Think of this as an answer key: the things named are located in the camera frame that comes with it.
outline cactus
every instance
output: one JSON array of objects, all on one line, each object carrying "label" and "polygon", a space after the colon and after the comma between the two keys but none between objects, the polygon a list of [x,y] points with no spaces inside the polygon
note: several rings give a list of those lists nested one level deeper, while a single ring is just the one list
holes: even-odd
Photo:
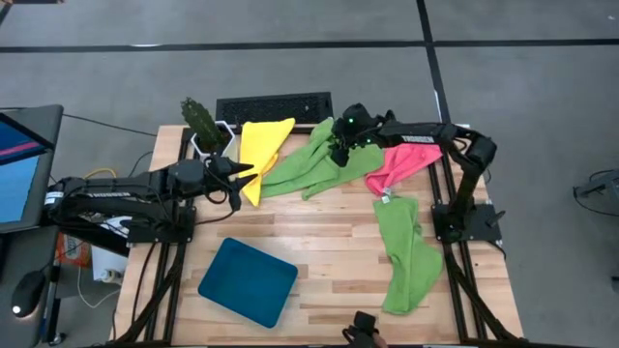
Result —
[{"label": "cactus", "polygon": [[181,102],[183,109],[183,118],[199,138],[199,146],[202,151],[215,151],[218,146],[225,145],[225,139],[221,134],[221,130],[213,121],[209,110],[201,103],[187,98]]}]

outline pink towel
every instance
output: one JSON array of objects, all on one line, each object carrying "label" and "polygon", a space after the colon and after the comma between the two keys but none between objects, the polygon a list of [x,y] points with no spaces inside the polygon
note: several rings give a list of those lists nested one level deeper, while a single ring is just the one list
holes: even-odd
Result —
[{"label": "pink towel", "polygon": [[441,156],[438,145],[399,144],[385,151],[382,168],[366,175],[366,186],[381,196],[384,188],[411,176]]}]

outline yellow cloth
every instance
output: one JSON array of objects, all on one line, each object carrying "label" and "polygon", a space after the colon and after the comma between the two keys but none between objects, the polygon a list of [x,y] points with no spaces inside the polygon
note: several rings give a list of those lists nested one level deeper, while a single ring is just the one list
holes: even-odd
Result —
[{"label": "yellow cloth", "polygon": [[278,161],[278,149],[294,127],[294,119],[278,122],[246,122],[241,133],[241,163],[253,168],[239,174],[246,177],[258,174],[243,188],[243,194],[257,207],[260,203],[260,186],[264,175]]}]

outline green towel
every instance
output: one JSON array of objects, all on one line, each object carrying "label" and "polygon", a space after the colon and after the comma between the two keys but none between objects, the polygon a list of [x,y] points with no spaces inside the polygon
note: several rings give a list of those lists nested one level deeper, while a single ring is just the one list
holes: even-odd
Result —
[{"label": "green towel", "polygon": [[443,258],[424,242],[417,220],[417,200],[391,196],[387,203],[375,201],[374,212],[394,268],[383,310],[407,314],[438,279]]},{"label": "green towel", "polygon": [[302,197],[311,196],[339,184],[362,177],[383,165],[384,155],[376,145],[350,151],[348,164],[338,167],[330,158],[333,119],[321,122],[311,132],[306,146],[297,149],[273,168],[262,180],[261,197],[271,197],[308,188]]}]

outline white pot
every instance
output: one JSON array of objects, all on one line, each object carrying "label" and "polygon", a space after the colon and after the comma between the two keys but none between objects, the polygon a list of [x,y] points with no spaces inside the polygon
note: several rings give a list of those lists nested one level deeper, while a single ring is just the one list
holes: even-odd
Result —
[{"label": "white pot", "polygon": [[[230,134],[230,141],[228,141],[227,145],[225,145],[225,147],[223,148],[221,155],[223,157],[228,157],[231,160],[236,160],[238,156],[232,153],[234,149],[236,149],[236,138],[234,136],[234,132],[230,129],[230,126],[225,121],[215,121],[215,124],[220,127],[224,127],[226,131]],[[195,151],[200,155],[200,160],[204,161],[208,159],[209,157],[211,157],[213,155],[212,153],[204,153],[202,152],[202,150],[200,150],[200,147],[197,146],[196,139],[197,139],[197,134],[194,134],[192,136],[191,142],[192,142],[192,145]]]}]

